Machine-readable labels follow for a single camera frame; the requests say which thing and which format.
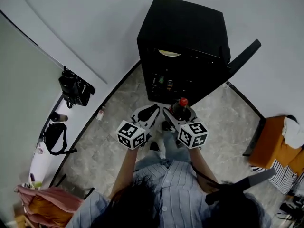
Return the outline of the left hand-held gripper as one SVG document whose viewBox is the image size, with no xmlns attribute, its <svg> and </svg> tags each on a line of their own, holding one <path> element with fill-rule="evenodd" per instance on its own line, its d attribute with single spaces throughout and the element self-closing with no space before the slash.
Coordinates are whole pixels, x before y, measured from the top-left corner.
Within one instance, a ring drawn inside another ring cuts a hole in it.
<svg viewBox="0 0 304 228">
<path fill-rule="evenodd" d="M 118 142 L 130 150 L 143 147 L 151 138 L 150 130 L 142 127 L 152 127 L 160 113 L 157 104 L 140 107 L 131 115 L 134 123 L 122 120 L 115 131 Z"/>
</svg>

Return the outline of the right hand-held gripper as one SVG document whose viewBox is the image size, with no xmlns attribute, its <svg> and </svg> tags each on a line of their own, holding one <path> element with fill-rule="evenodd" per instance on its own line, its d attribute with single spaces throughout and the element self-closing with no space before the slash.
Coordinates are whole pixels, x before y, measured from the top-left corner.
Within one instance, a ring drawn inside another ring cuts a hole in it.
<svg viewBox="0 0 304 228">
<path fill-rule="evenodd" d="M 178 131 L 177 145 L 178 147 L 187 147 L 188 149 L 201 148 L 209 135 L 207 126 L 197 118 L 195 111 L 189 107 L 185 107 L 184 121 L 179 121 L 169 111 L 168 108 L 162 109 L 165 120 Z"/>
</svg>

